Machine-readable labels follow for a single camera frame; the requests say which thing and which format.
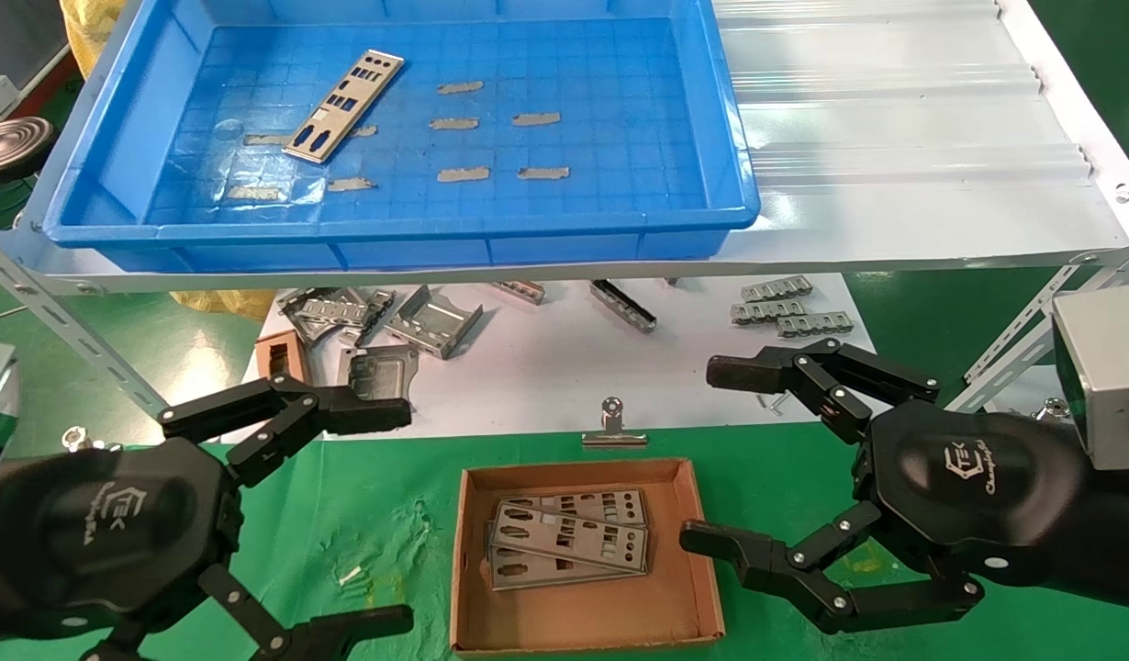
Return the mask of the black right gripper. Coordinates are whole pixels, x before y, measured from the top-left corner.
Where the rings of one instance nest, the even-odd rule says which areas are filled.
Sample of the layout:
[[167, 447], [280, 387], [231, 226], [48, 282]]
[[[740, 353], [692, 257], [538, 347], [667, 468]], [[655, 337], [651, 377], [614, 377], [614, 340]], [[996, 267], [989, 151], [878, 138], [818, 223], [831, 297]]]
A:
[[[786, 599], [824, 634], [854, 634], [962, 619], [984, 598], [968, 574], [1054, 585], [1059, 534], [1092, 470], [1067, 424], [939, 409], [930, 405], [938, 380], [830, 338], [765, 346], [753, 357], [714, 355], [707, 384], [790, 394], [837, 438], [859, 443], [854, 495], [863, 501], [800, 543], [682, 524], [683, 551], [728, 562], [741, 588]], [[858, 393], [898, 407], [874, 418]], [[829, 579], [826, 569], [872, 534], [928, 579], [872, 588]]]

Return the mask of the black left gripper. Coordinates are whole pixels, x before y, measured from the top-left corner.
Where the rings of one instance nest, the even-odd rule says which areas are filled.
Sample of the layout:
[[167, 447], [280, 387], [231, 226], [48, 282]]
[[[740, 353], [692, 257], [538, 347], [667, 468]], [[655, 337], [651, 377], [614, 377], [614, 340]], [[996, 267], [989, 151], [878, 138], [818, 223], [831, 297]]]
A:
[[[257, 486], [322, 432], [400, 430], [412, 421], [408, 400], [277, 375], [170, 406], [158, 421], [166, 440], [186, 441], [0, 464], [0, 640], [111, 628], [85, 660], [140, 660], [146, 636], [205, 599], [253, 640], [254, 660], [345, 660], [357, 644], [413, 629], [406, 605], [285, 627], [228, 566], [244, 520], [238, 484]], [[195, 445], [251, 426], [228, 467]]]

